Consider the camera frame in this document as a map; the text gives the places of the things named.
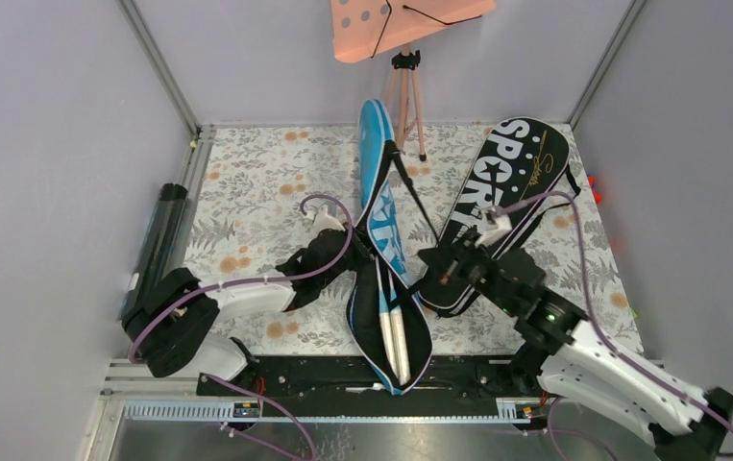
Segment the blue racket bag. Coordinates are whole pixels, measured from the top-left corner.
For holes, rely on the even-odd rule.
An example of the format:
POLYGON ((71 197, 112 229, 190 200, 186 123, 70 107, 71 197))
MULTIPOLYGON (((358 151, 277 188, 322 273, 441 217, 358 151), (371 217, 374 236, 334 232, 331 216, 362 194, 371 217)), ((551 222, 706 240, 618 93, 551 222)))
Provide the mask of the blue racket bag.
POLYGON ((354 244, 366 256, 355 265, 347 323, 383 387, 399 396, 427 370, 433 344, 418 288, 408 271, 389 174, 396 171, 404 182, 410 179, 381 100, 362 104, 356 140, 361 211, 354 244))

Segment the blue racket white grip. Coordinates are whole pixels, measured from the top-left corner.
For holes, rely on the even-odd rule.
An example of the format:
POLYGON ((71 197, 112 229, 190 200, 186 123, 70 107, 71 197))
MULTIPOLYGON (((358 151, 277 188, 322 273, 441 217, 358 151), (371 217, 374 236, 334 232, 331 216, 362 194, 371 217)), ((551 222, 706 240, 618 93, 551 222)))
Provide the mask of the blue racket white grip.
POLYGON ((394 281, 392 277, 389 277, 390 279, 390 290, 391 290, 391 317, 392 317, 392 323, 393 323, 393 329, 394 329, 394 335, 396 339, 397 344, 397 352, 399 355, 400 360, 400 374, 401 377, 398 378, 398 382, 401 385, 406 385, 411 378, 410 373, 410 362, 408 358, 408 351, 407 351, 407 344, 406 344, 406 338, 405 338, 405 330, 404 330, 404 323, 403 323, 403 312, 402 308, 399 304, 399 298, 397 296, 394 281))

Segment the black sport racket bag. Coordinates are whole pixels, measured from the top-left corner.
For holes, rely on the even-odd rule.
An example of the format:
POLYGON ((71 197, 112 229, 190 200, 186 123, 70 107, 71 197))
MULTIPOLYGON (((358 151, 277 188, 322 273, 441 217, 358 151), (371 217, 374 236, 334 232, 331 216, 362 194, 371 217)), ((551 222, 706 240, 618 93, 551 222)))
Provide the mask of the black sport racket bag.
MULTIPOLYGON (((573 201, 581 192, 569 167, 569 138, 553 125, 531 117, 514 117, 495 125, 483 144, 465 181, 456 194, 437 247, 451 244, 473 226, 480 224, 480 210, 489 206, 512 206, 538 194, 552 191, 562 179, 572 190, 571 199, 542 209, 546 199, 509 215, 512 231, 488 246, 496 260, 508 250, 520 248, 538 228, 548 210, 573 201)), ((419 293, 422 305, 440 316, 454 317, 464 312, 479 294, 464 282, 436 281, 426 269, 419 293)))

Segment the black shuttlecock tube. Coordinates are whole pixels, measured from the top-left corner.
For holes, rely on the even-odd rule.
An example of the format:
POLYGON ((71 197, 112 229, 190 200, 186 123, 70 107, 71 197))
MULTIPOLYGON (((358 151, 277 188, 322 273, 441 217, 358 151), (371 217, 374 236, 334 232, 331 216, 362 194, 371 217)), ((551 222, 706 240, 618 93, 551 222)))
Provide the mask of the black shuttlecock tube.
POLYGON ((130 279, 120 320, 141 304, 164 277, 177 243, 187 193, 187 189, 178 183, 169 182, 162 186, 130 279))

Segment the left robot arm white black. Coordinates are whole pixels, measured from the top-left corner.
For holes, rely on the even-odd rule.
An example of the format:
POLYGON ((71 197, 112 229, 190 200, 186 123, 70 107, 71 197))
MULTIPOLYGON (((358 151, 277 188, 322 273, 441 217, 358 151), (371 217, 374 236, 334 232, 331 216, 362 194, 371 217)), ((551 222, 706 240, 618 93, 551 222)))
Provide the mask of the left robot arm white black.
POLYGON ((240 340, 213 334, 213 326, 235 317, 305 307, 340 275, 369 259, 360 232, 326 229, 278 265, 271 277, 203 285, 189 269, 175 269, 123 316, 131 340, 128 358, 157 378, 214 375, 233 394, 246 394, 257 381, 254 358, 240 340))

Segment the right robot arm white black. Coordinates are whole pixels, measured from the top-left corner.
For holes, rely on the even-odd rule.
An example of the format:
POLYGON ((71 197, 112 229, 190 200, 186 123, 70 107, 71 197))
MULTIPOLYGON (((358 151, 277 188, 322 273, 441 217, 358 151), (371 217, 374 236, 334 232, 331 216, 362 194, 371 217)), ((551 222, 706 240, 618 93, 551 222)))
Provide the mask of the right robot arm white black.
POLYGON ((703 389, 601 332, 589 313, 544 284, 524 250, 494 259, 471 231, 456 243, 424 249, 423 286, 464 283, 515 321, 525 341, 511 386, 581 403, 631 431, 660 460, 715 460, 729 430, 733 395, 703 389))

